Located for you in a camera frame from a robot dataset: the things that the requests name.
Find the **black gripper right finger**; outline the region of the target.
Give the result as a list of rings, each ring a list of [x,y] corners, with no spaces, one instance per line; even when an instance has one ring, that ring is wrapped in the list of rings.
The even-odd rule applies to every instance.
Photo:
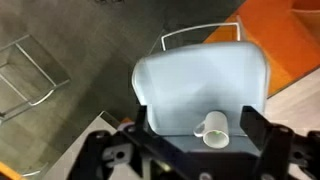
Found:
[[[289,165],[298,168],[312,180],[320,179],[320,132],[306,136],[291,128],[268,121],[251,106],[242,108],[240,127],[261,151],[253,174],[270,180],[292,180]]]

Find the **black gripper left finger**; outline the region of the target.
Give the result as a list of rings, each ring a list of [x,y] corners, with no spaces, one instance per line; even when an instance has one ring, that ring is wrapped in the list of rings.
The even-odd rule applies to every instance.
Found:
[[[143,129],[147,106],[139,107],[136,121],[114,134],[107,130],[90,133],[76,157],[67,180],[110,180],[120,165],[145,180],[186,180],[176,163],[181,152],[164,139]]]

